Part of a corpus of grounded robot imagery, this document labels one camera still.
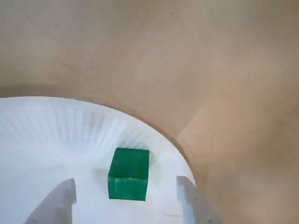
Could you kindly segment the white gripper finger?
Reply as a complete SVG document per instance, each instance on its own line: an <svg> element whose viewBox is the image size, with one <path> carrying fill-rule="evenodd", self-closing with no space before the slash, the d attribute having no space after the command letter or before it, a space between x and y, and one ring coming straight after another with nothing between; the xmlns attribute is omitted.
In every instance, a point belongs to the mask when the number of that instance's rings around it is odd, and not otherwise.
<svg viewBox="0 0 299 224"><path fill-rule="evenodd" d="M177 176L177 199L182 204L185 224L223 224L205 196L185 176Z"/></svg>
<svg viewBox="0 0 299 224"><path fill-rule="evenodd" d="M73 178L58 184L26 219L26 224L72 224L72 206L77 202Z"/></svg>

